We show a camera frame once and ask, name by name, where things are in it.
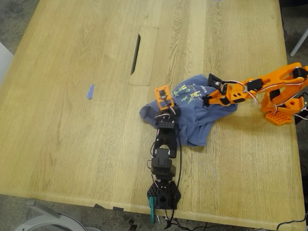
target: gray floor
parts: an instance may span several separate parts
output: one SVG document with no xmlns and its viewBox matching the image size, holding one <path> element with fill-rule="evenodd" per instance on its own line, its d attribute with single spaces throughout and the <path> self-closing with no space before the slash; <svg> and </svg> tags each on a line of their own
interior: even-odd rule
<svg viewBox="0 0 308 231">
<path fill-rule="evenodd" d="M 15 53 L 18 44 L 24 34 L 26 26 L 35 10 L 39 0 L 0 0 L 0 42 L 12 53 Z M 284 29 L 286 30 L 285 45 L 289 54 L 299 40 L 302 33 L 308 27 L 308 6 L 303 8 L 284 8 L 282 17 Z M 308 65 L 308 40 L 304 42 L 295 57 L 288 56 L 288 63 L 301 62 Z M 308 150 L 307 142 L 308 121 L 302 121 L 297 125 L 297 139 L 301 164 L 308 166 L 308 157 L 305 156 Z M 0 195 L 0 231 L 11 231 L 17 225 L 36 213 L 24 206 L 24 198 Z M 86 226 L 94 226 L 104 231 L 126 231 L 128 221 L 133 219 L 138 225 L 137 230 L 162 231 L 165 227 L 163 221 L 161 225 L 150 223 L 150 217 L 143 214 L 113 211 L 99 208 L 83 207 L 76 205 L 66 205 L 61 203 L 45 202 L 42 204 L 52 208 L 57 212 L 71 215 L 81 221 Z M 205 223 L 180 220 L 180 223 L 190 229 L 197 226 L 204 226 Z M 180 230 L 172 227 L 170 231 Z M 213 231 L 246 231 L 249 228 L 225 226 L 211 228 Z"/>
</svg>

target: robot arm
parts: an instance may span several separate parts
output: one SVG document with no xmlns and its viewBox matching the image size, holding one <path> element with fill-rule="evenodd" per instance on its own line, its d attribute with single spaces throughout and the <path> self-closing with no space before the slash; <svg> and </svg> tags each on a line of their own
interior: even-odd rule
<svg viewBox="0 0 308 231">
<path fill-rule="evenodd" d="M 290 123 L 293 114 L 304 107 L 304 98 L 294 97 L 308 85 L 307 76 L 308 66 L 302 67 L 300 63 L 282 66 L 258 79 L 249 78 L 242 82 L 222 81 L 210 74 L 208 85 L 217 90 L 203 98 L 204 105 L 228 106 L 248 98 L 258 104 L 256 94 L 265 93 L 261 103 L 261 111 L 267 112 L 265 118 L 276 125 Z"/>
</svg>

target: orange bracket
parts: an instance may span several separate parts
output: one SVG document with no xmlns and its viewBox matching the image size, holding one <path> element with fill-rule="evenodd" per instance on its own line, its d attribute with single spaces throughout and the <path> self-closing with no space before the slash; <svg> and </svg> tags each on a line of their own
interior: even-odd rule
<svg viewBox="0 0 308 231">
<path fill-rule="evenodd" d="M 169 107 L 174 107 L 174 103 L 169 91 L 169 85 L 158 87 L 154 90 L 154 92 L 160 111 L 168 109 Z"/>
</svg>

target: blue t-shirt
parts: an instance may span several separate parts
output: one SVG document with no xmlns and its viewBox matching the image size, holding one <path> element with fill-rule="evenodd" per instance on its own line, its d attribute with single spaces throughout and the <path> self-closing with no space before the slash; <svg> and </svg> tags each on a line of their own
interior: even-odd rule
<svg viewBox="0 0 308 231">
<path fill-rule="evenodd" d="M 237 109 L 237 104 L 222 106 L 211 104 L 203 108 L 202 96 L 209 95 L 216 89 L 207 85 L 203 75 L 191 77 L 175 87 L 171 95 L 181 111 L 178 118 L 182 145 L 205 146 L 206 137 L 215 120 L 222 118 Z M 145 105 L 139 112 L 142 119 L 154 127 L 154 117 L 159 111 L 157 101 Z"/>
</svg>

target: black cable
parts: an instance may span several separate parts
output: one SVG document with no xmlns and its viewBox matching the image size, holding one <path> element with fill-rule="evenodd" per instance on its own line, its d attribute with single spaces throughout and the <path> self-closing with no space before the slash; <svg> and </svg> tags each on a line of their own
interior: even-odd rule
<svg viewBox="0 0 308 231">
<path fill-rule="evenodd" d="M 152 157 L 154 157 L 154 156 L 153 156 L 153 153 L 152 153 L 152 148 L 153 148 L 154 144 L 155 144 L 155 142 L 153 142 L 153 144 L 152 144 L 152 146 L 151 146 L 151 148 L 150 148 L 150 154 L 151 154 Z"/>
<path fill-rule="evenodd" d="M 276 231 L 278 231 L 278 229 L 279 229 L 279 227 L 280 227 L 281 225 L 291 224 L 291 223 L 293 223 L 293 222 L 300 223 L 300 222 L 305 221 L 306 218 L 307 218 L 307 215 L 308 215 L 308 211 L 307 211 L 307 213 L 305 214 L 304 219 L 302 219 L 302 220 L 291 220 L 291 221 L 287 221 L 287 222 L 283 222 L 283 223 L 278 224 L 278 225 L 277 225 L 277 228 L 276 228 Z"/>
<path fill-rule="evenodd" d="M 151 168 L 149 167 L 149 164 L 148 164 L 149 161 L 152 161 L 152 160 L 147 160 L 147 161 L 146 161 L 146 166 L 148 167 L 148 169 L 151 169 Z"/>
<path fill-rule="evenodd" d="M 307 171 L 306 166 L 305 166 L 305 165 L 300 165 L 300 166 L 303 167 L 303 168 L 305 169 L 305 171 L 306 171 L 306 176 L 308 176 L 308 171 Z"/>
<path fill-rule="evenodd" d="M 207 229 L 210 229 L 210 228 L 212 228 L 212 227 L 223 227 L 223 226 L 229 226 L 229 225 L 212 225 L 212 226 L 210 226 L 210 227 L 207 227 Z"/>
<path fill-rule="evenodd" d="M 180 171 L 179 171 L 179 178 L 178 178 L 178 184 L 177 184 L 177 188 L 179 189 L 181 172 L 182 172 L 182 144 L 181 144 L 181 138 L 180 138 L 180 126 L 179 126 L 179 124 L 177 124 L 177 125 L 178 125 L 178 140 L 179 140 L 179 146 L 180 146 Z M 173 215 L 174 215 L 174 209 L 172 210 L 170 222 L 172 222 Z"/>
</svg>

